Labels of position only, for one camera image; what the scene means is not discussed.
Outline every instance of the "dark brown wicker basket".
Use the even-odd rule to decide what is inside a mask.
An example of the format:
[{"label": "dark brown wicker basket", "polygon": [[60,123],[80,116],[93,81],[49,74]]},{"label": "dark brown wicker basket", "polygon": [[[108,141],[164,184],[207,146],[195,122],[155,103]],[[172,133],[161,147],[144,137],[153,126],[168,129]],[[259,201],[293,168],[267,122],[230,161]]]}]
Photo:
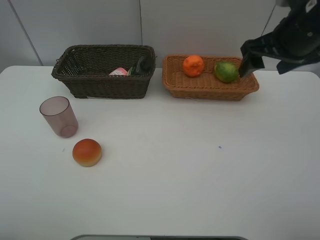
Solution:
[{"label": "dark brown wicker basket", "polygon": [[[146,75],[109,74],[121,67],[129,70],[141,56],[151,55],[153,68]],[[79,99],[142,99],[156,68],[155,51],[141,45],[75,45],[57,60],[52,76]]]}]

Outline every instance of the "pink plastic cup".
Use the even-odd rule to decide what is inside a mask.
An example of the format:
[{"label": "pink plastic cup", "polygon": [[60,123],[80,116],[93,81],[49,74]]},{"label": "pink plastic cup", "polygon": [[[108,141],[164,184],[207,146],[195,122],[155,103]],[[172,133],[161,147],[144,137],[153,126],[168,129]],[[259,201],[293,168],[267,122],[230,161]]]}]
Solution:
[{"label": "pink plastic cup", "polygon": [[78,130],[74,111],[64,96],[54,96],[45,100],[40,106],[40,113],[54,133],[62,138],[69,138]]}]

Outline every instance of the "light brown wicker basket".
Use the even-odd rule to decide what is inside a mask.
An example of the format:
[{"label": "light brown wicker basket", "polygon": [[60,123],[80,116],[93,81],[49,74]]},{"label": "light brown wicker basket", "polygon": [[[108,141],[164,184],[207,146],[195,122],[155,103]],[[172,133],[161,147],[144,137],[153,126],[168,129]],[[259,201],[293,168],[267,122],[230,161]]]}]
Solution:
[{"label": "light brown wicker basket", "polygon": [[242,60],[239,57],[201,56],[204,70],[198,77],[184,74],[183,62],[186,57],[188,55],[168,55],[163,61],[162,82],[175,98],[240,101],[259,89],[259,83],[253,74],[239,77],[232,83],[223,83],[215,76],[217,62],[232,62],[239,68]]}]

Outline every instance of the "basket rim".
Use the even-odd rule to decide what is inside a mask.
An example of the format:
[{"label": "basket rim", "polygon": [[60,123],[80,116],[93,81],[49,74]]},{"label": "basket rim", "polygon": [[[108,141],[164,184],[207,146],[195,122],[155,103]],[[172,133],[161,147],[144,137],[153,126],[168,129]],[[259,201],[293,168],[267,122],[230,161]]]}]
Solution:
[{"label": "basket rim", "polygon": [[[163,59],[163,69],[162,69],[162,83],[166,89],[169,91],[188,91],[188,92],[215,92],[215,93],[254,93],[259,90],[259,83],[253,73],[251,73],[246,78],[250,78],[250,81],[254,83],[254,87],[196,87],[196,86],[175,86],[167,81],[167,61],[170,58],[186,58],[190,55],[188,54],[170,54],[164,57]],[[203,59],[224,59],[224,58],[232,58],[239,61],[242,61],[241,57],[238,56],[215,56],[215,55],[201,55]]]},{"label": "basket rim", "polygon": [[103,78],[109,78],[109,79],[116,79],[118,77],[124,77],[123,75],[67,75],[67,74],[61,74],[58,73],[58,70],[60,69],[62,63],[64,62],[64,60],[67,58],[67,55],[70,51],[74,50],[74,49],[84,49],[84,48],[137,48],[137,49],[147,49],[148,51],[150,51],[152,59],[153,59],[153,68],[151,69],[150,72],[148,72],[145,75],[134,75],[134,76],[126,76],[128,77],[128,79],[141,79],[143,80],[143,78],[148,78],[149,76],[152,76],[154,74],[154,71],[156,69],[156,54],[155,54],[155,50],[153,49],[153,47],[148,46],[148,45],[135,45],[135,44],[78,44],[78,45],[72,45],[69,46],[64,52],[63,54],[59,57],[59,59],[56,60],[56,64],[53,66],[52,72],[51,72],[51,76],[55,79],[58,79],[60,81],[59,78],[63,78],[64,81],[67,80],[74,80],[75,78],[81,80],[81,79],[101,79],[101,77]]}]

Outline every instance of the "bread roll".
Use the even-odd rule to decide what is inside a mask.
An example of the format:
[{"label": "bread roll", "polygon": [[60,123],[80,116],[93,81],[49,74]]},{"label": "bread roll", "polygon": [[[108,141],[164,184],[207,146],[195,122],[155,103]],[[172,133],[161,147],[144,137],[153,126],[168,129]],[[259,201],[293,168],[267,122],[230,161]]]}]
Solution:
[{"label": "bread roll", "polygon": [[74,145],[72,156],[81,166],[92,167],[101,159],[101,146],[95,140],[83,139]]}]

